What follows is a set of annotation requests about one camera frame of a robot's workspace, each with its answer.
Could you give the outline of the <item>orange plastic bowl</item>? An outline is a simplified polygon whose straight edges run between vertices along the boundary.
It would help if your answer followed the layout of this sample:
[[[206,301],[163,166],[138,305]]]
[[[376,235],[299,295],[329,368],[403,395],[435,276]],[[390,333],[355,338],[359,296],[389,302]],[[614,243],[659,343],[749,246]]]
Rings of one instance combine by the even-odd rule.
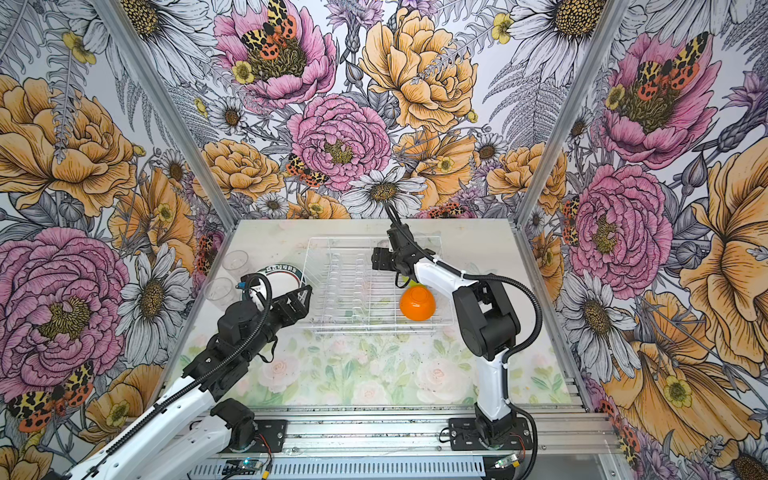
[[[431,291],[423,285],[408,287],[399,301],[400,312],[409,320],[423,322],[433,317],[436,301]]]

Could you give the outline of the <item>white wire dish rack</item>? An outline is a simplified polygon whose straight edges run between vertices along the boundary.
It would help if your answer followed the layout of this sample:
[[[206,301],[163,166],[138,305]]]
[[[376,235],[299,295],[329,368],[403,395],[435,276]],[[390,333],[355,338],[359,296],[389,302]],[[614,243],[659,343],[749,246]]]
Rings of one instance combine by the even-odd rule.
[[[399,308],[404,278],[372,268],[376,247],[390,247],[386,235],[310,238],[301,271],[313,291],[300,327],[319,334],[421,334],[455,321],[450,301],[439,293],[432,317],[407,319]]]

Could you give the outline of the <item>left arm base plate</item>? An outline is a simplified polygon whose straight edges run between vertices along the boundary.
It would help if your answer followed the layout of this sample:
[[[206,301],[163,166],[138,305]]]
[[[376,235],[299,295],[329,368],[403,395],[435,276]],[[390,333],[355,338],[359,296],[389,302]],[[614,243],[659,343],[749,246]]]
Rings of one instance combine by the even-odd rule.
[[[254,434],[243,453],[281,453],[287,438],[288,421],[258,419],[254,421]]]

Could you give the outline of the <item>clear glass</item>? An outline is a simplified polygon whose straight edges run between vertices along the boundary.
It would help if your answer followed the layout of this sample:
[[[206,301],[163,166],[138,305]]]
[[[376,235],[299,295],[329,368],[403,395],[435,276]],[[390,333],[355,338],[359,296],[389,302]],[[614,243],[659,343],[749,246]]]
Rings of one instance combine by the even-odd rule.
[[[222,267],[229,276],[239,280],[251,272],[251,258],[244,250],[231,250],[224,256]]]
[[[207,283],[203,290],[204,297],[221,311],[225,311],[238,300],[238,291],[234,282],[227,277],[218,277]]]

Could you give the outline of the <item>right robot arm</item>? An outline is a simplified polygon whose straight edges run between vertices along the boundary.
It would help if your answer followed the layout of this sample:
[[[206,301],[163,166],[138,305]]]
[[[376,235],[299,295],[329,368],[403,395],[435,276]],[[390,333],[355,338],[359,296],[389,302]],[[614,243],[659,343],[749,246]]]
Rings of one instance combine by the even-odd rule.
[[[387,230],[390,247],[376,247],[372,268],[396,272],[448,298],[459,332],[477,358],[475,424],[488,446],[499,444],[515,426],[509,399],[506,363],[515,346],[520,322],[500,278],[472,280],[418,245],[410,228],[393,220]]]

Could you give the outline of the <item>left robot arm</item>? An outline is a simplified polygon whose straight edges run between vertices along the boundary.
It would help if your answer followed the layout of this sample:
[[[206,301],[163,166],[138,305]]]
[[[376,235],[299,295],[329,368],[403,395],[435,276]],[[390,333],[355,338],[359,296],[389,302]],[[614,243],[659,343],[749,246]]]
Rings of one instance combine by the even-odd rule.
[[[257,437],[253,412],[226,395],[281,329],[308,315],[311,296],[311,286],[301,286],[278,297],[265,292],[231,304],[181,377],[64,478],[177,479],[221,451],[248,449]]]

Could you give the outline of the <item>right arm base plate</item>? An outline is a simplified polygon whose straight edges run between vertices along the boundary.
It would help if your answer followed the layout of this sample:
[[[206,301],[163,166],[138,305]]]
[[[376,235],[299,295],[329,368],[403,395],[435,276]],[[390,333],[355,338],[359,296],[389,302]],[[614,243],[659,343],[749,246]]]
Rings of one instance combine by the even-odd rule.
[[[448,420],[448,439],[453,451],[533,449],[532,429],[521,416],[487,423],[482,419],[455,417]]]

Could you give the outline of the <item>red green rimmed plate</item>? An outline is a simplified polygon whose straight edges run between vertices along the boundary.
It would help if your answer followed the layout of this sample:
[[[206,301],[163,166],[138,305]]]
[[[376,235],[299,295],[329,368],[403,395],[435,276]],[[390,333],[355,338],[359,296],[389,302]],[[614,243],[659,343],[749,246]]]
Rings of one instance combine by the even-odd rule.
[[[269,265],[260,269],[258,273],[268,279],[272,288],[273,299],[303,285],[303,273],[291,264]]]

